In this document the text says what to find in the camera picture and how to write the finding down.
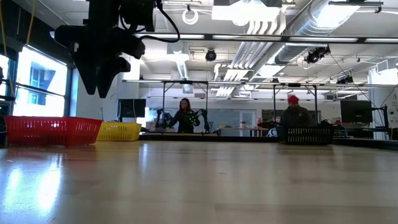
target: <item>dark jacket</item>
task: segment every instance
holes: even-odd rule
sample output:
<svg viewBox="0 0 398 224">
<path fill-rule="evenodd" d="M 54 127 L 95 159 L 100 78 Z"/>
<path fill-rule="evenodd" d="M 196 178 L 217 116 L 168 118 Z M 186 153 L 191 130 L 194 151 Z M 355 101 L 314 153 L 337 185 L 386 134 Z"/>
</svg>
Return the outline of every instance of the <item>dark jacket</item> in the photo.
<svg viewBox="0 0 398 224">
<path fill-rule="evenodd" d="M 280 123 L 287 126 L 312 126 L 313 121 L 307 109 L 299 106 L 297 109 L 288 107 L 280 116 Z"/>
<path fill-rule="evenodd" d="M 178 122 L 178 133 L 193 133 L 193 125 L 189 122 L 187 115 L 187 112 L 177 111 L 169 126 L 174 126 Z M 195 122 L 196 126 L 200 125 L 198 118 L 195 119 Z"/>
</svg>

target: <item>yellow basket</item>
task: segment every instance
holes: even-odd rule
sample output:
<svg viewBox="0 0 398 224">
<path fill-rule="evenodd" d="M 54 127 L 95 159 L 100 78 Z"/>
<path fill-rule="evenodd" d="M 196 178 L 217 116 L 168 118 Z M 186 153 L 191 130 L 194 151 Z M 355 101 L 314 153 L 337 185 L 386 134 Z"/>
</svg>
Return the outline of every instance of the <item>yellow basket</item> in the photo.
<svg viewBox="0 0 398 224">
<path fill-rule="evenodd" d="M 102 122 L 97 141 L 135 141 L 140 131 L 137 123 Z"/>
</svg>

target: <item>plastic basket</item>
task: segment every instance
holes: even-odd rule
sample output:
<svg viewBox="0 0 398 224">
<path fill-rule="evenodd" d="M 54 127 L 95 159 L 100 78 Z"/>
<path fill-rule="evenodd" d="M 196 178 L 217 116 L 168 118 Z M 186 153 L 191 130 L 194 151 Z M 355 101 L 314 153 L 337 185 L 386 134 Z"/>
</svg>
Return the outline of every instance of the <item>plastic basket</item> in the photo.
<svg viewBox="0 0 398 224">
<path fill-rule="evenodd" d="M 96 141 L 101 120 L 5 116 L 9 144 L 81 146 Z"/>
<path fill-rule="evenodd" d="M 97 141 L 135 141 L 140 131 L 137 123 L 103 122 Z"/>
<path fill-rule="evenodd" d="M 326 146 L 333 142 L 333 127 L 277 127 L 283 144 Z"/>
</svg>

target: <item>woman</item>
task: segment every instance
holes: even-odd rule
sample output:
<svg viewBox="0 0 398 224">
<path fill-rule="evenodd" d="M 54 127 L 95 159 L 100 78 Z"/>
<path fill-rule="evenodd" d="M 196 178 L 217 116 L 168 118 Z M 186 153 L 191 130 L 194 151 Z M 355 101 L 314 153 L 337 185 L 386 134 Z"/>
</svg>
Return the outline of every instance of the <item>woman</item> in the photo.
<svg viewBox="0 0 398 224">
<path fill-rule="evenodd" d="M 169 126 L 172 127 L 178 122 L 178 133 L 193 133 L 193 127 L 199 126 L 200 122 L 198 118 L 190 121 L 190 117 L 193 116 L 192 113 L 189 100 L 186 98 L 182 99 L 180 101 L 180 110 L 176 112 Z"/>
</svg>

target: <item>black monitor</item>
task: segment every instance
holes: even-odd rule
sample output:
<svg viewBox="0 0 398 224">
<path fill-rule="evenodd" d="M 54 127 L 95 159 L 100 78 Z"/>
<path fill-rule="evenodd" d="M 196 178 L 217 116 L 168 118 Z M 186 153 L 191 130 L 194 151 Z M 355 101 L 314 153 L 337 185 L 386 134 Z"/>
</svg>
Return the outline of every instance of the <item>black monitor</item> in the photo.
<svg viewBox="0 0 398 224">
<path fill-rule="evenodd" d="M 371 123 L 372 103 L 365 100 L 341 100 L 342 123 Z"/>
<path fill-rule="evenodd" d="M 119 119 L 145 118 L 145 106 L 146 99 L 119 100 Z"/>
</svg>

